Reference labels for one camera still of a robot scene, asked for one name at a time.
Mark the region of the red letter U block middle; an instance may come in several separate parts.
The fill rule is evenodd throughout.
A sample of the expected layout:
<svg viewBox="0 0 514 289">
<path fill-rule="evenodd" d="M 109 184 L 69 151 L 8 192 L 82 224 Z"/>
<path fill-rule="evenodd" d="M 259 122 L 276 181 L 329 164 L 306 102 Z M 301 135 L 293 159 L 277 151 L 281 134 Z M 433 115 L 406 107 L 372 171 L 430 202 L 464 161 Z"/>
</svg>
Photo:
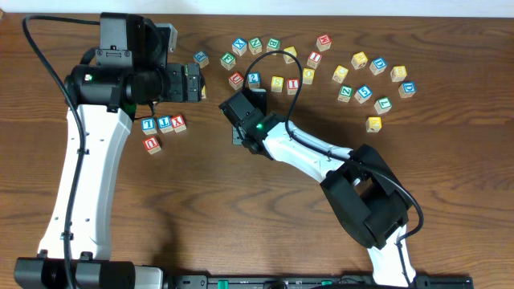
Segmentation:
<svg viewBox="0 0 514 289">
<path fill-rule="evenodd" d="M 228 78 L 228 84 L 236 91 L 242 88 L 243 81 L 244 77 L 238 71 L 230 75 Z"/>
</svg>

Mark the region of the blue number 2 block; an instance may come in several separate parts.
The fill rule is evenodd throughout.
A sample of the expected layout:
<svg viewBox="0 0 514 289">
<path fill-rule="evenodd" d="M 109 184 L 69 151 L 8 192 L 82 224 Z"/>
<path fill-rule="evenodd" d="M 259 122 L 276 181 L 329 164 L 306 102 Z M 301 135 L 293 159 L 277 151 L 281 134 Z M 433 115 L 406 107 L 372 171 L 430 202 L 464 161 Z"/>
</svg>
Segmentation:
<svg viewBox="0 0 514 289">
<path fill-rule="evenodd" d="M 251 72 L 247 77 L 249 88 L 260 88 L 261 78 L 258 72 Z"/>
</svg>

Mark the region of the green letter Z block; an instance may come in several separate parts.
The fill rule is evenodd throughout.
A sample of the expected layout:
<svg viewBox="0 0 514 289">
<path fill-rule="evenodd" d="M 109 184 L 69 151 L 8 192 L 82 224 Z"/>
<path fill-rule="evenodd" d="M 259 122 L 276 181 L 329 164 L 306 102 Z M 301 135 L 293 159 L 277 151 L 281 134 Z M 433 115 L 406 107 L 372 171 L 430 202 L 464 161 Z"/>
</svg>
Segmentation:
<svg viewBox="0 0 514 289">
<path fill-rule="evenodd" d="M 353 96 L 353 88 L 348 85 L 342 85 L 339 91 L 337 100 L 343 103 L 348 103 Z"/>
</svg>

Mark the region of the green letter T block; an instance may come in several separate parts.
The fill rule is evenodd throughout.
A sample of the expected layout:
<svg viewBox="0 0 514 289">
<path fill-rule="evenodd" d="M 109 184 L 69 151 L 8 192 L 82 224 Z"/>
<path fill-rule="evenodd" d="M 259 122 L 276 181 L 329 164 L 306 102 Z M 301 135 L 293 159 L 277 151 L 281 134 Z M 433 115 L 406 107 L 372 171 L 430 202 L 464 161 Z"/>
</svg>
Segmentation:
<svg viewBox="0 0 514 289">
<path fill-rule="evenodd" d="M 392 103 L 388 97 L 382 97 L 377 99 L 374 104 L 374 108 L 378 115 L 388 112 L 392 108 Z"/>
</svg>

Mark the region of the green letter F block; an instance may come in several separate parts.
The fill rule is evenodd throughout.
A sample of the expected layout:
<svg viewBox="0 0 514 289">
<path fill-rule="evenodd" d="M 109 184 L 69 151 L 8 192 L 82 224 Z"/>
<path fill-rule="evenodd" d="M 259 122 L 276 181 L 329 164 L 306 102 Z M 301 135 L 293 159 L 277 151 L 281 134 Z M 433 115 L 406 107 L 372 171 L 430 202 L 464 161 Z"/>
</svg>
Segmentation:
<svg viewBox="0 0 514 289">
<path fill-rule="evenodd" d="M 230 71 L 236 64 L 236 58 L 230 52 L 226 52 L 222 55 L 220 63 L 225 69 Z"/>
</svg>

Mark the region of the blue number 5 block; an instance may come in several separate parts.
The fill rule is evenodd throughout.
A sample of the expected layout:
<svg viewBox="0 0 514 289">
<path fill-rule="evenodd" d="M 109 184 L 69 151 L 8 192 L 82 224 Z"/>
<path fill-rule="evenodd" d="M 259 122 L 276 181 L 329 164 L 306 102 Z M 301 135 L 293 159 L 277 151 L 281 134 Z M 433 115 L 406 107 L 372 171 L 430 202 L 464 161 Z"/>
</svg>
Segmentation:
<svg viewBox="0 0 514 289">
<path fill-rule="evenodd" d="M 359 104 L 363 104 L 372 96 L 372 94 L 373 91 L 367 85 L 363 85 L 356 90 L 354 97 Z"/>
</svg>

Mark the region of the blue letter L block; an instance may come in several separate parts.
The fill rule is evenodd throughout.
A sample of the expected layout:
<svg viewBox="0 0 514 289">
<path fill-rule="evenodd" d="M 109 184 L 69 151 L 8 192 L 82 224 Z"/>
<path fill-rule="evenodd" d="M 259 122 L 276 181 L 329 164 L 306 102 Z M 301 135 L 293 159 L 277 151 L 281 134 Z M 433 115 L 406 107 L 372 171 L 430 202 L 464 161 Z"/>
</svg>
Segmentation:
<svg viewBox="0 0 514 289">
<path fill-rule="evenodd" d="M 157 134 L 157 125 L 154 118 L 144 118 L 141 120 L 141 130 L 145 135 Z"/>
</svg>

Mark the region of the yellow letter C block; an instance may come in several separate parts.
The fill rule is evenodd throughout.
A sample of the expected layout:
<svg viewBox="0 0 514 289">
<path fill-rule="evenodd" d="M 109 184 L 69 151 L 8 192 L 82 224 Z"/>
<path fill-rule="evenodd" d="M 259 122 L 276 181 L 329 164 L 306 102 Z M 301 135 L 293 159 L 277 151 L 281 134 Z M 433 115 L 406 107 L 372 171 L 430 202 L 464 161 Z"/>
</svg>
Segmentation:
<svg viewBox="0 0 514 289">
<path fill-rule="evenodd" d="M 332 80 L 337 83 L 343 83 L 348 73 L 349 70 L 346 67 L 338 65 L 332 75 Z"/>
</svg>

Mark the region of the red letter K block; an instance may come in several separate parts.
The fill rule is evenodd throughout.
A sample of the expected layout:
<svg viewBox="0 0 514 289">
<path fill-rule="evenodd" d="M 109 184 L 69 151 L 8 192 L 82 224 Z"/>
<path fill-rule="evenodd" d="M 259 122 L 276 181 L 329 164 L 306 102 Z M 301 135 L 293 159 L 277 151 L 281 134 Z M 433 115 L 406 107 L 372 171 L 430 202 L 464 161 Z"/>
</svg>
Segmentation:
<svg viewBox="0 0 514 289">
<path fill-rule="evenodd" d="M 316 47 L 317 49 L 322 51 L 327 51 L 332 45 L 332 39 L 329 35 L 320 35 L 316 38 Z"/>
</svg>

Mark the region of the blue letter D block right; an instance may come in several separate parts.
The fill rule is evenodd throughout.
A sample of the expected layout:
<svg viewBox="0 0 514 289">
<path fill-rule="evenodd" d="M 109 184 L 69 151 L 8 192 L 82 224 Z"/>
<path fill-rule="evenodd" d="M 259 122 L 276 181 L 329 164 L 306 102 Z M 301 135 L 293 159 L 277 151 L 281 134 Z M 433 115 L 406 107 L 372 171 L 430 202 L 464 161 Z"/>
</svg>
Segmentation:
<svg viewBox="0 0 514 289">
<path fill-rule="evenodd" d="M 401 83 L 398 88 L 398 93 L 401 98 L 410 98 L 412 97 L 417 91 L 417 87 L 415 82 L 404 82 Z"/>
</svg>

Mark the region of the blue letter X block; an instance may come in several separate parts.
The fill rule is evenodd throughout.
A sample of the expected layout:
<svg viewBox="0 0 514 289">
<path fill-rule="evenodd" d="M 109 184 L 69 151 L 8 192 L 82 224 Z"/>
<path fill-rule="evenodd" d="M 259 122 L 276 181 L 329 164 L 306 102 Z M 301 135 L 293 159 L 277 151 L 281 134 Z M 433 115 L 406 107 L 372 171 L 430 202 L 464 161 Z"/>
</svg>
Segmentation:
<svg viewBox="0 0 514 289">
<path fill-rule="evenodd" d="M 244 55 L 247 51 L 247 41 L 242 38 L 237 38 L 232 43 L 232 51 L 238 56 Z"/>
</svg>

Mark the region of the yellow letter M block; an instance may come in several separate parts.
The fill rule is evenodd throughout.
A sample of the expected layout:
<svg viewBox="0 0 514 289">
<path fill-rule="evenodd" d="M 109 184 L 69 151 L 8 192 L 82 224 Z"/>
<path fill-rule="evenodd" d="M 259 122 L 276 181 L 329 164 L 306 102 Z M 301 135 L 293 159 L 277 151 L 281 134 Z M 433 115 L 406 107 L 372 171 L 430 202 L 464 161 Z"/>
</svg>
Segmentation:
<svg viewBox="0 0 514 289">
<path fill-rule="evenodd" d="M 356 70 L 362 69 L 363 67 L 366 66 L 367 63 L 368 63 L 368 58 L 364 51 L 357 52 L 356 54 L 353 55 L 353 57 L 351 59 L 351 64 L 353 65 L 353 68 Z"/>
</svg>

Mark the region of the red letter i block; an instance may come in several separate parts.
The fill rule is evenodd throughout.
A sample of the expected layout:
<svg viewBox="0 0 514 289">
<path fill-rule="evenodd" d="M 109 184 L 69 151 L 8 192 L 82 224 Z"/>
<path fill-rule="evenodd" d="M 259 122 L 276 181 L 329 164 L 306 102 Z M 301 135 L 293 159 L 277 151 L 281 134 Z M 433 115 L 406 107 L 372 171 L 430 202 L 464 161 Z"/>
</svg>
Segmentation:
<svg viewBox="0 0 514 289">
<path fill-rule="evenodd" d="M 300 88 L 300 80 L 295 78 L 295 79 L 287 79 L 287 94 L 289 95 L 295 95 L 299 88 Z"/>
<path fill-rule="evenodd" d="M 320 53 L 312 51 L 309 54 L 309 57 L 307 60 L 307 66 L 311 67 L 312 69 L 317 69 L 321 60 L 322 60 L 322 55 Z"/>
</svg>

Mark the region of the red letter u block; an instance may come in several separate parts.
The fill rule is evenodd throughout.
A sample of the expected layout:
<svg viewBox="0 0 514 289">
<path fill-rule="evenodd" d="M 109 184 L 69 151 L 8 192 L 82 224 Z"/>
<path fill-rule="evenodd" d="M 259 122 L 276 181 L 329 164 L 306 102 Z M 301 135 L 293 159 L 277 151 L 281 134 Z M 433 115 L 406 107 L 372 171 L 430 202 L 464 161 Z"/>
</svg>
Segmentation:
<svg viewBox="0 0 514 289">
<path fill-rule="evenodd" d="M 243 81 L 244 77 L 238 71 L 230 75 L 228 78 L 228 84 L 236 91 L 242 88 Z"/>
<path fill-rule="evenodd" d="M 143 140 L 143 145 L 145 146 L 145 150 L 153 155 L 161 151 L 161 142 L 158 137 L 151 136 Z"/>
</svg>

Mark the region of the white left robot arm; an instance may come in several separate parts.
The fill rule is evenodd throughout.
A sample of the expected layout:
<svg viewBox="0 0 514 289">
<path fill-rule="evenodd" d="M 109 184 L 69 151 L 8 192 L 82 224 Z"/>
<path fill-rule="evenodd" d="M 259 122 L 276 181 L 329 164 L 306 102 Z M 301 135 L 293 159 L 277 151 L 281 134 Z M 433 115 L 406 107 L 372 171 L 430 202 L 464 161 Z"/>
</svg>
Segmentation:
<svg viewBox="0 0 514 289">
<path fill-rule="evenodd" d="M 120 157 L 139 105 L 197 103 L 204 79 L 196 63 L 168 63 L 177 46 L 170 23 L 103 13 L 100 44 L 59 86 L 65 93 L 67 151 L 55 208 L 38 252 L 48 258 L 111 256 L 110 217 Z"/>
</svg>

